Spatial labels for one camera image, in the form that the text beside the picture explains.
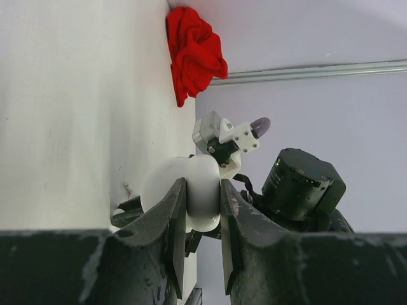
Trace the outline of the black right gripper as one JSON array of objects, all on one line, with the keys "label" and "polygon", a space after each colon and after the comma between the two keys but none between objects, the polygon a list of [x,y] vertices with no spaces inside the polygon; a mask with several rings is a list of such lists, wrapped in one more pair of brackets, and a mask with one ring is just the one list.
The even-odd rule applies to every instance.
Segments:
[{"label": "black right gripper", "polygon": [[[262,202],[248,176],[238,173],[233,180],[244,184],[240,195],[248,204]],[[184,258],[197,251],[203,236],[221,239],[220,224],[185,233],[184,178],[146,213],[140,196],[121,203],[112,225],[122,229],[99,240],[83,267],[80,304],[176,304],[183,296]]]}]

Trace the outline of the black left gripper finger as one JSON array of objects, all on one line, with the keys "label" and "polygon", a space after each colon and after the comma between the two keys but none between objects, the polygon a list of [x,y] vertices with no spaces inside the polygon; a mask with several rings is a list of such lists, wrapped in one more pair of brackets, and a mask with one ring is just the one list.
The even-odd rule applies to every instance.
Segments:
[{"label": "black left gripper finger", "polygon": [[304,304],[305,256],[294,234],[221,181],[224,289],[232,304]]}]

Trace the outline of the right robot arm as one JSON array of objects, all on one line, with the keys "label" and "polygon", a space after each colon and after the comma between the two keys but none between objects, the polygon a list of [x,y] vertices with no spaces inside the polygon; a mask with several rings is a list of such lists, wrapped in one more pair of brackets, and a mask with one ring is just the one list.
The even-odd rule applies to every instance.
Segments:
[{"label": "right robot arm", "polygon": [[346,185],[334,166],[301,149],[287,148],[277,156],[261,193],[248,176],[222,175],[216,160],[206,154],[174,157],[161,162],[145,177],[138,195],[120,204],[113,214],[111,230],[122,236],[126,228],[159,203],[175,180],[187,185],[186,253],[195,252],[202,236],[221,237],[220,184],[236,180],[245,188],[239,195],[279,226],[297,232],[351,232],[336,206]]}]

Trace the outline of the white round earbud case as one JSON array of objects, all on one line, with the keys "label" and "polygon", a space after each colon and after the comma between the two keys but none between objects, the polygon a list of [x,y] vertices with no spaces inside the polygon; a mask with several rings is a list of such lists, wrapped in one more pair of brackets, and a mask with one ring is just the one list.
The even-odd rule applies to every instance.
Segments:
[{"label": "white round earbud case", "polygon": [[186,232],[213,231],[220,223],[220,174],[208,155],[169,158],[150,171],[140,191],[143,212],[164,199],[180,178],[186,179]]}]

